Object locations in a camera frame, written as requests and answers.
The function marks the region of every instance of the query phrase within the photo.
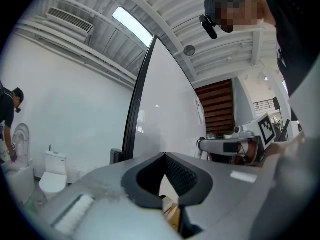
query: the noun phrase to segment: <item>toilet tank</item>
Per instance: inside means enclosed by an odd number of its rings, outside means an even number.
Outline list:
[[[45,171],[52,174],[67,175],[67,156],[58,152],[46,151]]]

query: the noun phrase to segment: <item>black shirt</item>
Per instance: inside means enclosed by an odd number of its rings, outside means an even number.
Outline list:
[[[15,105],[11,91],[6,91],[0,98],[0,124],[5,121],[5,125],[11,128],[15,117]]]
[[[317,0],[266,0],[276,22],[281,49],[279,69],[291,96],[308,75],[320,48],[317,30]]]

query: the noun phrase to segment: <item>white toilet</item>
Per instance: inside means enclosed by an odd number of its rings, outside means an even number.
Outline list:
[[[10,190],[18,203],[25,204],[35,191],[34,166],[29,154],[30,134],[26,124],[19,124],[13,134],[17,160],[2,164]]]
[[[67,186],[67,156],[61,153],[46,151],[45,173],[39,186],[46,199],[50,201]]]

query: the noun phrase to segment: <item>ceiling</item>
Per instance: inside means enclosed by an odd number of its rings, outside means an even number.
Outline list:
[[[22,18],[45,17],[49,8],[55,7],[93,24],[94,32],[88,47],[113,63],[104,59],[106,67],[92,61],[91,65],[133,86],[147,47],[112,17],[119,6],[160,37],[191,82],[201,79],[204,72],[207,74],[242,62],[257,65],[261,58],[276,54],[276,31],[266,24],[233,33],[224,33],[217,27],[218,39],[210,39],[199,23],[199,16],[205,12],[204,0],[36,0]],[[29,37],[36,39],[37,34]],[[183,53],[187,45],[195,47],[191,57]],[[124,72],[130,81],[114,74],[110,67]]]

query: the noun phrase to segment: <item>gray surface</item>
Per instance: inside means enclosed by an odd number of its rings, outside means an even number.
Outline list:
[[[263,169],[228,165],[175,156],[208,172],[213,179],[209,196],[200,205],[186,208],[191,223],[205,232],[194,239],[247,239],[273,179],[278,157],[268,159]],[[46,205],[40,216],[52,224],[81,194],[96,201],[72,236],[85,239],[180,239],[165,220],[161,210],[140,208],[128,199],[121,179],[130,168],[148,160],[142,156],[97,169],[70,186]],[[230,177],[232,171],[258,175],[255,183]]]

